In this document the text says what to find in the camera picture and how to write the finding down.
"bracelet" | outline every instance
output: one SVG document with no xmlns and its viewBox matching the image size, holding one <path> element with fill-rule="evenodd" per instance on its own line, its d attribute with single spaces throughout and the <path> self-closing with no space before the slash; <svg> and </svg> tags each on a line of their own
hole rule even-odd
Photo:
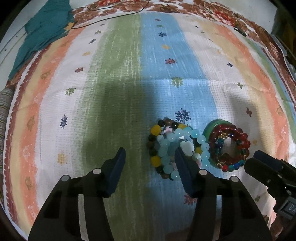
<svg viewBox="0 0 296 241">
<path fill-rule="evenodd" d="M 163 179 L 177 180 L 180 178 L 174 155 L 180 146 L 183 153 L 201 165 L 201 160 L 210 158 L 210 145 L 206 137 L 200 135 L 199 130 L 192 129 L 183 123 L 172 121 L 169 118 L 159 120 L 148 136 L 146 144 L 150 162 L 156 172 Z"/>
<path fill-rule="evenodd" d="M 242 129 L 224 120 L 210 122 L 204 134 L 208 137 L 210 145 L 210 164 L 220 168 L 223 172 L 233 172 L 242 167 L 250 154 L 248 150 L 251 142 L 248 135 Z M 231 157 L 228 153 L 222 153 L 225 139 L 231 138 L 236 143 L 236 156 Z"/>
</svg>

